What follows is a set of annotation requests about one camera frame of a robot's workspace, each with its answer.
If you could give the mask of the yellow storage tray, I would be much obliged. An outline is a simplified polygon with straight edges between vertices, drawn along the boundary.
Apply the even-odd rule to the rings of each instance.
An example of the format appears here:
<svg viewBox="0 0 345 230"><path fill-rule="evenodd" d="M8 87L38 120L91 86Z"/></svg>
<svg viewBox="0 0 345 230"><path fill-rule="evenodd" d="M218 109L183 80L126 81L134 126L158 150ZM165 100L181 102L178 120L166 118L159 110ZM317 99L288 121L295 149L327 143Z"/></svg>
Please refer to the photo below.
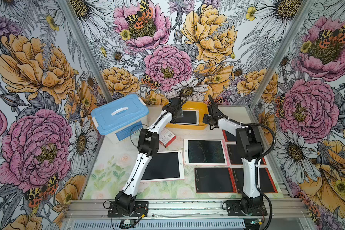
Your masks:
<svg viewBox="0 0 345 230"><path fill-rule="evenodd" d="M203 123L204 114L208 113L208 106L204 102L191 102L188 101L183 105L183 110L197 110L199 112L199 125L179 125L168 123L167 128L178 128L178 129L191 129L191 130L203 130L207 127L207 124Z"/></svg>

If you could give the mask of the red writing tablet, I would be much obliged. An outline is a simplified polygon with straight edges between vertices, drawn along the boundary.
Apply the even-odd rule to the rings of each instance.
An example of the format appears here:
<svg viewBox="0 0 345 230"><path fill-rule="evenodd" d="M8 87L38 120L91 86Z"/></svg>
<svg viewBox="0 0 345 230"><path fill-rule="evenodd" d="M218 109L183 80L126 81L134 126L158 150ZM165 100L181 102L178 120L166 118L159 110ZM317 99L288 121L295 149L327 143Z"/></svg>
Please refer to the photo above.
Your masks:
<svg viewBox="0 0 345 230"><path fill-rule="evenodd" d="M243 165L242 159L237 152L237 146L235 144L227 144L226 147L231 165Z"/></svg>
<svg viewBox="0 0 345 230"><path fill-rule="evenodd" d="M237 140L235 135L227 132L226 130L223 130L222 133L226 142L235 142Z"/></svg>
<svg viewBox="0 0 345 230"><path fill-rule="evenodd" d="M270 172L267 168L260 168L260 188L264 193L277 193L277 189L275 183L270 175ZM235 186L239 194L242 193L243 183L244 183L244 175L243 175L243 168L232 168L232 173L234 176Z"/></svg>
<svg viewBox="0 0 345 230"><path fill-rule="evenodd" d="M235 193L230 168L195 168L195 189L197 193Z"/></svg>

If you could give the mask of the pink white writing tablet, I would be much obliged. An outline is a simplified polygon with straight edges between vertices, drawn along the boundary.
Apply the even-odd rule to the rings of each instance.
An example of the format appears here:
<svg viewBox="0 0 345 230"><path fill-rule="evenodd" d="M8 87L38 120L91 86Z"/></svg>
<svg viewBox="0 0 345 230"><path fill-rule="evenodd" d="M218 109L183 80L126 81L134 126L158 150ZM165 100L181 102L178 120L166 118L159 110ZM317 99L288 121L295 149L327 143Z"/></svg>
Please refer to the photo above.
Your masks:
<svg viewBox="0 0 345 230"><path fill-rule="evenodd" d="M184 140L186 165L228 165L223 140Z"/></svg>

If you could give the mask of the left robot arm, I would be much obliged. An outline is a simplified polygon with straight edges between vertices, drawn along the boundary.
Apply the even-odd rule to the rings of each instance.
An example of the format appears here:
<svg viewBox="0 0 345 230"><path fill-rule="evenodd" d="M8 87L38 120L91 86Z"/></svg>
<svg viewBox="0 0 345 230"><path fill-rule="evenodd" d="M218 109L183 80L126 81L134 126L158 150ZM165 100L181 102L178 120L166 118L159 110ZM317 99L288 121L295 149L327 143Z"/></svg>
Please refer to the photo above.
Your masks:
<svg viewBox="0 0 345 230"><path fill-rule="evenodd" d="M136 163L125 186L115 197L113 210L124 216L130 216L134 212L140 181L152 157L159 150L159 135L168 123L175 122L177 117L183 115L182 107L186 102L187 98L182 96L173 98L169 104L162 108L156 121L147 129L143 128L140 131Z"/></svg>

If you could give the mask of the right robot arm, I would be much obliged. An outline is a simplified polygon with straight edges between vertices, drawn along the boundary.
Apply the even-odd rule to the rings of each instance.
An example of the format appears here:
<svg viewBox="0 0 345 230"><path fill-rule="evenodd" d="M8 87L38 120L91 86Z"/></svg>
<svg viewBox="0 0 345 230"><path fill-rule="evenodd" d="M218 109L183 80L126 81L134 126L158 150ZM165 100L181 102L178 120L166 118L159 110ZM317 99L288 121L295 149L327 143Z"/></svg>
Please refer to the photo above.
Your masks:
<svg viewBox="0 0 345 230"><path fill-rule="evenodd" d="M259 129L255 124L245 124L224 115L217 104L212 101L208 106L208 113L204 115L203 123L210 125L210 129L222 129L236 137L236 153L243 163L243 187L241 210L249 215L261 207L263 195L259 185L259 164L264 153Z"/></svg>

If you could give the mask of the blue lidded storage box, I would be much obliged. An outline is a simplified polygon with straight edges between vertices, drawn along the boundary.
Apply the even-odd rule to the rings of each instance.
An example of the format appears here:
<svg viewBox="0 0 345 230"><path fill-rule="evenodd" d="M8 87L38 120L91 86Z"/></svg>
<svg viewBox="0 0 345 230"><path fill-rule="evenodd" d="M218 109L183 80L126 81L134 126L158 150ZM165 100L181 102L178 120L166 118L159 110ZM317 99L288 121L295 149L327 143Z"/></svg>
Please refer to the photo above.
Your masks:
<svg viewBox="0 0 345 230"><path fill-rule="evenodd" d="M117 144L138 133L147 123L149 109L136 94L109 102L91 112L98 132Z"/></svg>

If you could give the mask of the small red white carton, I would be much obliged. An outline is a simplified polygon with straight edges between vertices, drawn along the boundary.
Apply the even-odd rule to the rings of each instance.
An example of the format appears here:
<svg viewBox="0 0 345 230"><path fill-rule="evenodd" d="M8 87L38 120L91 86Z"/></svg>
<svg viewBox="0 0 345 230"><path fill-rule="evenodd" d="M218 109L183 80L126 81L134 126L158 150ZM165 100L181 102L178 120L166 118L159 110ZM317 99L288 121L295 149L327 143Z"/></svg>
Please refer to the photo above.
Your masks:
<svg viewBox="0 0 345 230"><path fill-rule="evenodd" d="M175 140L176 140L176 135L166 128L164 128L162 132L159 134L159 142L165 148L168 147Z"/></svg>

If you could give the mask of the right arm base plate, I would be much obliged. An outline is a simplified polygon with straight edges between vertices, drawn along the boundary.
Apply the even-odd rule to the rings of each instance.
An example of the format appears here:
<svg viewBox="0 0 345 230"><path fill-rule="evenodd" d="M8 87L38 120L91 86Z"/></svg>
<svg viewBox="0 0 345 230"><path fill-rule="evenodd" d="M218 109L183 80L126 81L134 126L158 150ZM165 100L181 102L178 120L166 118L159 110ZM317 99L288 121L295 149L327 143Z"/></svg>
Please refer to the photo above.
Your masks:
<svg viewBox="0 0 345 230"><path fill-rule="evenodd" d="M228 216L267 216L267 210L263 201L260 201L255 205L250 205L241 200L227 200L225 201L224 206Z"/></svg>

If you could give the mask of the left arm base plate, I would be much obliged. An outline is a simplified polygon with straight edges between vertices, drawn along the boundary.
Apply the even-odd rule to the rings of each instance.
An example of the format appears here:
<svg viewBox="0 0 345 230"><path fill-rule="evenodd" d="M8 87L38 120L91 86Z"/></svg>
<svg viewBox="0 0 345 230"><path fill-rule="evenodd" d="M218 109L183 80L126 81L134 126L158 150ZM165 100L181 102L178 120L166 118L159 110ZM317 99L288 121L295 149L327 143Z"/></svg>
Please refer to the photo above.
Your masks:
<svg viewBox="0 0 345 230"><path fill-rule="evenodd" d="M115 217L142 217L148 215L149 202L148 201L135 201L127 207L121 206L119 203L115 205L115 201L111 201L107 216L109 218Z"/></svg>

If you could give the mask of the aluminium front rail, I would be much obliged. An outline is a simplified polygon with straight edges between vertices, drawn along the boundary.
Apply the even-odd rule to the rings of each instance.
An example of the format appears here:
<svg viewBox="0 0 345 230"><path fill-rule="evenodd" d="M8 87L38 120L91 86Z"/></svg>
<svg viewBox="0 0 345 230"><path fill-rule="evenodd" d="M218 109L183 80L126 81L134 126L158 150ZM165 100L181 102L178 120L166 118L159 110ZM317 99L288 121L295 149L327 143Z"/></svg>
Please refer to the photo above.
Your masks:
<svg viewBox="0 0 345 230"><path fill-rule="evenodd" d="M146 208L129 217L111 216L107 200L74 201L63 230L315 230L304 204L297 198L272 199L252 216L226 207L225 199L175 199L148 201Z"/></svg>

